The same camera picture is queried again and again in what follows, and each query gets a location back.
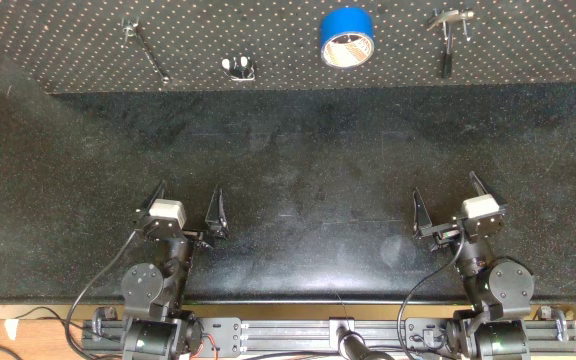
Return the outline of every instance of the perforated board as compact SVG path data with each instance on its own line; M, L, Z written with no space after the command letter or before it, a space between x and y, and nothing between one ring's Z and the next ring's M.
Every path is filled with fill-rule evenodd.
M352 70L320 58L321 21L344 6L368 11L375 30L375 54ZM455 29L447 80L441 30L425 25L433 8L475 11L472 42ZM140 18L171 84L136 45L122 48L124 17ZM0 0L0 49L50 93L576 82L576 1ZM240 54L254 83L221 70Z

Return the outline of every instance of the blue tape roll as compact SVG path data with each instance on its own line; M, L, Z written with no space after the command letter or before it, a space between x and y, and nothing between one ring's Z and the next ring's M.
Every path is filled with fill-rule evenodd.
M360 8L342 8L328 14L321 24L321 58L330 66L361 65L375 50L372 19Z

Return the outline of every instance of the black tabletop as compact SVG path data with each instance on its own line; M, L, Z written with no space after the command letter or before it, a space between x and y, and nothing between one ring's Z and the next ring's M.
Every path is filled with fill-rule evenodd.
M509 202L497 255L537 301L576 302L576 85L0 95L0 302L70 302L114 256L161 179L201 226L216 185L232 236L194 257L190 302L401 301L450 259L412 239L477 172ZM133 243L88 301L156 245ZM460 302L456 271L419 291Z

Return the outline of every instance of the black handle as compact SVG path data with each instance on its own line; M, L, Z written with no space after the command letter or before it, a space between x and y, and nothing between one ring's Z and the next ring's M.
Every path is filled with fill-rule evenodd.
M441 71L441 77L444 79L449 79L452 76L452 54L444 54L444 63Z

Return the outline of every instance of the wooden surface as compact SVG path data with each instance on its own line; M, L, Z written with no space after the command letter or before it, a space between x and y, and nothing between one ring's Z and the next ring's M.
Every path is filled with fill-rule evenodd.
M72 328L75 339L80 336L79 330ZM79 357L73 353L64 337L61 324L52 320L21 320L17 329L17 339L10 340L4 328L4 320L0 320L0 345L15 351L24 360L75 360ZM0 353L0 359L10 359ZM562 360L562 357L533 357L533 359Z

